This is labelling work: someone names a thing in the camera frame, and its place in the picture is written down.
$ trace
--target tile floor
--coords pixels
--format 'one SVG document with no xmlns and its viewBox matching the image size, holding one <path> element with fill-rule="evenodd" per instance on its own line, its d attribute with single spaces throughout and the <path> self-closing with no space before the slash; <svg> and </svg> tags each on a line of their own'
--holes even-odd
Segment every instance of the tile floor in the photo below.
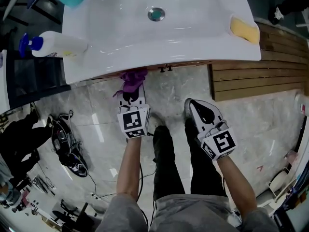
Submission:
<svg viewBox="0 0 309 232">
<path fill-rule="evenodd" d="M 36 126 L 42 126 L 49 113 L 58 115 L 71 109 L 74 111 L 72 129 L 75 137 L 83 142 L 84 158 L 97 184 L 98 195 L 115 193 L 116 171 L 120 168 L 126 146 L 126 139 L 117 122 L 116 100 L 112 98 L 121 84 L 120 79 L 84 82 L 84 86 L 74 85 L 71 91 L 36 102 L 42 115 L 42 120 Z M 160 112 L 166 119 L 174 141 L 176 165 L 184 188 L 190 193 L 192 170 L 182 121 L 183 104 L 189 97 L 214 103 L 209 91 L 207 67 L 151 72 L 144 85 L 151 110 Z M 263 192 L 273 175 L 286 165 L 283 157 L 297 142 L 303 117 L 294 109 L 295 92 L 292 90 L 216 104 L 238 139 L 239 146 L 231 157 L 252 184 L 256 195 Z M 27 110 L 10 119 L 23 118 Z M 57 198 L 63 198 L 77 207 L 89 202 L 98 210 L 106 209 L 112 196 L 102 200 L 92 198 L 90 193 L 95 186 L 91 179 L 78 178 L 72 174 L 68 176 L 51 149 L 50 140 L 39 148 L 40 165 L 57 187 Z M 143 137 L 140 160 L 144 175 L 155 171 L 153 158 L 152 138 Z M 29 175 L 35 176 L 37 173 L 42 175 L 38 165 Z M 153 210 L 153 177 L 144 179 L 139 200 L 148 218 L 151 218 Z"/>
</svg>

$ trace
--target white sink basin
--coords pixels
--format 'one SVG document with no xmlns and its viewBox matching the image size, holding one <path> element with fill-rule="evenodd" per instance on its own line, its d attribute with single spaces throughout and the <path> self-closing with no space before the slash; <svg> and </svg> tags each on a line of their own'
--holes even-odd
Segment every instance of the white sink basin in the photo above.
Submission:
<svg viewBox="0 0 309 232">
<path fill-rule="evenodd" d="M 154 8 L 165 12 L 163 20 L 148 18 Z M 179 61 L 260 60 L 259 45 L 229 33 L 231 15 L 254 25 L 247 0 L 85 0 L 65 7 L 63 33 L 90 45 L 64 60 L 66 80 Z"/>
</svg>

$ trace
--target forearm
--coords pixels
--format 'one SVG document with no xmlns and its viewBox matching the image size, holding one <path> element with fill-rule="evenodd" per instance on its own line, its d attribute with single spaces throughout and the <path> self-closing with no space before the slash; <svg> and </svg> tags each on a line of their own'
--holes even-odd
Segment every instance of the forearm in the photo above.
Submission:
<svg viewBox="0 0 309 232">
<path fill-rule="evenodd" d="M 137 199 L 140 182 L 141 137 L 128 140 L 117 179 L 117 194 L 125 193 Z"/>
<path fill-rule="evenodd" d="M 257 209 L 253 188 L 229 156 L 217 162 L 232 199 L 244 219 L 248 212 Z"/>
</svg>

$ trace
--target person's left arm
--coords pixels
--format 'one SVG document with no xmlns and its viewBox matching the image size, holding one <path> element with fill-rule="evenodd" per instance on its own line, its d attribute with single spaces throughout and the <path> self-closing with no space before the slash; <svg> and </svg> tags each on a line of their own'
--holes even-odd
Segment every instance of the person's left arm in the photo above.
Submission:
<svg viewBox="0 0 309 232">
<path fill-rule="evenodd" d="M 143 214 L 136 203 L 140 183 L 141 137 L 129 139 L 117 179 L 117 195 L 96 232 L 147 232 Z"/>
</svg>

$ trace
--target black and white marker cube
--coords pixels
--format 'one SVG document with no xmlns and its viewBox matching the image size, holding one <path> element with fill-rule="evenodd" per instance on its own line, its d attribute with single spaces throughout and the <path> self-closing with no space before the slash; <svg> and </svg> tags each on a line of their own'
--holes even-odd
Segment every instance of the black and white marker cube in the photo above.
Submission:
<svg viewBox="0 0 309 232">
<path fill-rule="evenodd" d="M 127 138 L 142 137 L 148 133 L 149 105 L 132 106 L 129 111 L 117 115 L 121 131 Z"/>
<path fill-rule="evenodd" d="M 201 147 L 213 161 L 229 155 L 237 147 L 233 129 L 228 128 L 205 137 Z"/>
</svg>

